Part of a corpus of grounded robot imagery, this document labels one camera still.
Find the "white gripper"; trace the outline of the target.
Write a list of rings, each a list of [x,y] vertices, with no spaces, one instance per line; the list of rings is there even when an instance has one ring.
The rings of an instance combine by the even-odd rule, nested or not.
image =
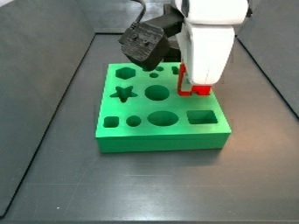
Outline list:
[[[213,85],[221,76],[233,45],[233,25],[248,12],[248,0],[173,0],[182,15],[176,35],[192,85]]]

